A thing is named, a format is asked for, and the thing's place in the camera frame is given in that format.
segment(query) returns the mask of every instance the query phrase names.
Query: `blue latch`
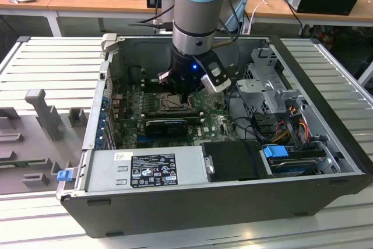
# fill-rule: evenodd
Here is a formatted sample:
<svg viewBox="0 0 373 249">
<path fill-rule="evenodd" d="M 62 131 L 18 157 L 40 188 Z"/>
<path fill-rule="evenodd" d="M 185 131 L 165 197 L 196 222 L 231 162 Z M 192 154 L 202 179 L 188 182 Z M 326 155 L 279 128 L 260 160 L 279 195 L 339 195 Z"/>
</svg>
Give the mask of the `blue latch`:
<svg viewBox="0 0 373 249">
<path fill-rule="evenodd" d="M 263 151 L 266 157 L 289 157 L 285 146 L 268 146 Z"/>
<path fill-rule="evenodd" d="M 72 181 L 73 180 L 72 173 L 73 173 L 73 170 L 68 170 L 68 169 L 60 170 L 57 174 L 57 181 L 58 182 Z"/>
</svg>

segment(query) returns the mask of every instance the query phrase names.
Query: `white cable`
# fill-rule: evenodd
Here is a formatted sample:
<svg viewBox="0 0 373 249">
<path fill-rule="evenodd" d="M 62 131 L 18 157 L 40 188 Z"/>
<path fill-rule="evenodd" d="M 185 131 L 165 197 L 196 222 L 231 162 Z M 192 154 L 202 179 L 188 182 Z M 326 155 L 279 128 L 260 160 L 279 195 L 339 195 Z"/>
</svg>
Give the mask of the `white cable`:
<svg viewBox="0 0 373 249">
<path fill-rule="evenodd" d="M 257 6 L 255 7 L 254 11 L 252 11 L 252 15 L 251 15 L 251 19 L 250 19 L 250 23 L 249 23 L 249 29 L 247 31 L 247 34 L 250 34 L 251 33 L 251 29 L 252 29 L 252 20 L 254 18 L 254 14 L 256 12 L 256 10 L 258 9 L 259 6 L 261 6 L 262 4 L 267 4 L 268 5 L 268 2 L 266 2 L 265 0 L 262 0 L 261 3 L 257 4 Z"/>
<path fill-rule="evenodd" d="M 252 15 L 251 15 L 251 18 L 250 18 L 249 29 L 248 29 L 248 31 L 247 31 L 247 34 L 250 34 L 250 33 L 251 33 L 252 20 L 253 20 L 253 18 L 254 18 L 255 12 L 256 12 L 257 8 L 258 8 L 259 6 L 261 6 L 262 4 L 267 4 L 267 5 L 268 5 L 268 2 L 266 2 L 265 0 L 262 0 L 261 3 L 257 4 L 257 6 L 255 7 L 254 11 L 252 11 Z"/>
</svg>

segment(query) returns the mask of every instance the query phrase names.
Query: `aluminum profile table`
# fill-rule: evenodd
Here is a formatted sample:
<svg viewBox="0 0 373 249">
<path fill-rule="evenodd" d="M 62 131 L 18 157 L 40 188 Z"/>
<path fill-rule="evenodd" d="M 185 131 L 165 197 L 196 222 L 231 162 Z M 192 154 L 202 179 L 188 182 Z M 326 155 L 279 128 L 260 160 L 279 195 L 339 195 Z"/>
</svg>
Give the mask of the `aluminum profile table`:
<svg viewBox="0 0 373 249">
<path fill-rule="evenodd" d="M 100 65 L 101 37 L 31 37 L 20 40 L 0 64 L 0 107 L 19 115 L 35 111 L 24 97 L 44 89 L 47 105 L 59 113 L 81 107 L 89 113 Z"/>
<path fill-rule="evenodd" d="M 373 98 L 320 43 L 283 39 L 283 43 L 337 113 L 368 156 L 373 159 Z M 284 71 L 293 89 L 296 85 Z"/>
</svg>

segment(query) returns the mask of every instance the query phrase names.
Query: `table leg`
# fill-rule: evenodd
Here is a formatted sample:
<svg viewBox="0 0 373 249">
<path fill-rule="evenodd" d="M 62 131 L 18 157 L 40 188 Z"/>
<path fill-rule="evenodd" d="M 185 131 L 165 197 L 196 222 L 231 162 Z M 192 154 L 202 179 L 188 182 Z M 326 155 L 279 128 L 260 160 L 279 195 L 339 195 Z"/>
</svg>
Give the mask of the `table leg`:
<svg viewBox="0 0 373 249">
<path fill-rule="evenodd" d="M 361 74 L 360 78 L 358 79 L 358 82 L 361 86 L 365 86 L 372 77 L 373 77 L 373 61 L 368 66 L 367 70 L 365 70 L 364 73 Z"/>
<path fill-rule="evenodd" d="M 100 31 L 105 32 L 104 19 L 102 17 L 99 17 L 97 19 L 98 19 L 98 26 L 100 27 Z"/>
<path fill-rule="evenodd" d="M 49 27 L 51 28 L 53 36 L 62 37 L 63 32 L 61 32 L 61 29 L 59 29 L 57 13 L 55 11 L 50 11 L 47 13 L 46 18 L 48 20 Z"/>
</svg>

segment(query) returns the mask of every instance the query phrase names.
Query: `metal bracket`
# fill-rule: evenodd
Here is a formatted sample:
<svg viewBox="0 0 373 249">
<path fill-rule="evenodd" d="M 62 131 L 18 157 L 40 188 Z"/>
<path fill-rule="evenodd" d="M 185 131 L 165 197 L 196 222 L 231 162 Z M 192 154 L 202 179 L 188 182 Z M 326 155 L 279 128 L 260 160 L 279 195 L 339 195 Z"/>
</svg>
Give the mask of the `metal bracket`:
<svg viewBox="0 0 373 249">
<path fill-rule="evenodd" d="M 118 47 L 116 33 L 106 33 L 101 39 L 101 48 L 103 52 L 110 52 Z"/>
</svg>

